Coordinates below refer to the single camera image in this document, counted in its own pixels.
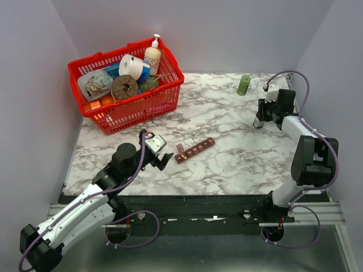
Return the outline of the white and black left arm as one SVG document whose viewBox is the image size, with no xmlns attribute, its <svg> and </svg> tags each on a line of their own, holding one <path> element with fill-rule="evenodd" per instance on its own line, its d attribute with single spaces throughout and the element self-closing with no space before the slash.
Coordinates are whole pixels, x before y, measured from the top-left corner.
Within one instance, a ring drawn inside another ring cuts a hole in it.
<svg viewBox="0 0 363 272">
<path fill-rule="evenodd" d="M 119 145 L 111 161 L 76 199 L 38 226 L 26 225 L 20 232 L 19 271 L 24 270 L 24 261 L 31 270 L 52 271 L 65 253 L 90 232 L 127 218 L 126 205 L 118 199 L 118 193 L 148 164 L 165 169 L 172 154 L 164 154 L 161 159 L 158 155 L 166 144 L 156 135 L 140 140 L 139 150 L 131 143 Z"/>
</svg>

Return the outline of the white pill bottle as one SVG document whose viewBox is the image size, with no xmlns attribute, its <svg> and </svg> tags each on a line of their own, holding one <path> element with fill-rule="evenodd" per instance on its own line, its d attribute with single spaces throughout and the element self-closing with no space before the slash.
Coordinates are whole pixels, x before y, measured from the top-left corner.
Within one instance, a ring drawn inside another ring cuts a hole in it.
<svg viewBox="0 0 363 272">
<path fill-rule="evenodd" d="M 260 118 L 259 118 L 259 116 L 256 115 L 255 116 L 255 119 L 253 121 L 254 128 L 261 129 L 264 126 L 264 124 L 265 124 L 265 121 L 264 120 L 261 121 Z"/>
</svg>

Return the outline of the red weekly pill organizer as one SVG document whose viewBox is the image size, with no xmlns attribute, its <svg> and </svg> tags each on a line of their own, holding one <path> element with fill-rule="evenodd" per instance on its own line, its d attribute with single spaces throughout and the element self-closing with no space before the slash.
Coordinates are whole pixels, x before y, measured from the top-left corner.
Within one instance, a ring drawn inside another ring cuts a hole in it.
<svg viewBox="0 0 363 272">
<path fill-rule="evenodd" d="M 209 137 L 188 149 L 185 149 L 184 146 L 179 143 L 176 145 L 177 151 L 179 153 L 174 156 L 174 159 L 178 164 L 180 164 L 213 147 L 214 145 L 215 141 L 212 137 Z"/>
</svg>

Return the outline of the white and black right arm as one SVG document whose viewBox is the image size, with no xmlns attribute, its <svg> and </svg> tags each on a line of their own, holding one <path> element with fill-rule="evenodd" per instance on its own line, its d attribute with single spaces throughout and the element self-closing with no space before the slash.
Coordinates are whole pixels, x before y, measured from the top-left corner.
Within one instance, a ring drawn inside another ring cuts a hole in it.
<svg viewBox="0 0 363 272">
<path fill-rule="evenodd" d="M 339 143 L 318 133 L 294 112 L 295 96 L 293 90 L 267 92 L 258 100 L 253 122 L 257 129 L 272 122 L 297 142 L 290 169 L 292 180 L 274 190 L 272 202 L 261 207 L 261 216 L 268 222 L 281 216 L 280 207 L 289 207 L 305 193 L 323 190 L 336 179 Z"/>
</svg>

